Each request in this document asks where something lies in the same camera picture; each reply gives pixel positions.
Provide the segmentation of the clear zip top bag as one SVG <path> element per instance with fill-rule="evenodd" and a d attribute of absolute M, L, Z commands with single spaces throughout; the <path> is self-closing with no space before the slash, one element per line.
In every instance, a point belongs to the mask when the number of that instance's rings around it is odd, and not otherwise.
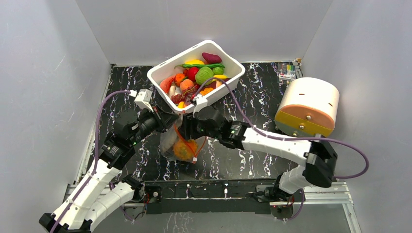
<path fill-rule="evenodd" d="M 165 133 L 160 134 L 160 154 L 169 161 L 195 164 L 206 143 L 206 137 L 185 139 L 179 131 L 181 125 L 182 121 L 177 120 Z"/>

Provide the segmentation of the orange toy pineapple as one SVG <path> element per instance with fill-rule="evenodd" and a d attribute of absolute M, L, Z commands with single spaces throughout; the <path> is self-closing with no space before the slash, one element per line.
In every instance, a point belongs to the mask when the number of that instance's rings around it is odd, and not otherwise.
<path fill-rule="evenodd" d="M 172 147 L 174 156 L 179 161 L 193 162 L 196 157 L 198 144 L 195 140 L 183 141 L 179 139 Z"/>

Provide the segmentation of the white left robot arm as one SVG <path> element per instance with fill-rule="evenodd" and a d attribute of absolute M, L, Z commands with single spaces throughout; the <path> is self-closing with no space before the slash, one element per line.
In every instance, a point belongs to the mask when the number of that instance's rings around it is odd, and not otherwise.
<path fill-rule="evenodd" d="M 157 106 L 121 112 L 112 133 L 98 147 L 87 174 L 69 197 L 52 213 L 44 213 L 39 224 L 48 233 L 91 233 L 114 210 L 145 196 L 144 184 L 133 176 L 123 179 L 104 197 L 100 193 L 135 155 L 135 145 L 153 132 L 163 133 L 178 119 Z"/>

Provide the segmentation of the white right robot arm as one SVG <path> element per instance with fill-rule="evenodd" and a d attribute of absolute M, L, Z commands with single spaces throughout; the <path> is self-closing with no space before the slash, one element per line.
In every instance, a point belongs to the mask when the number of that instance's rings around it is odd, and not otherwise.
<path fill-rule="evenodd" d="M 230 149 L 259 151 L 295 162 L 297 167 L 279 175 L 270 191 L 280 201 L 306 186 L 332 185 L 337 154 L 322 136 L 302 140 L 254 129 L 245 122 L 226 119 L 212 106 L 183 114 L 178 130 L 186 139 L 206 136 Z"/>

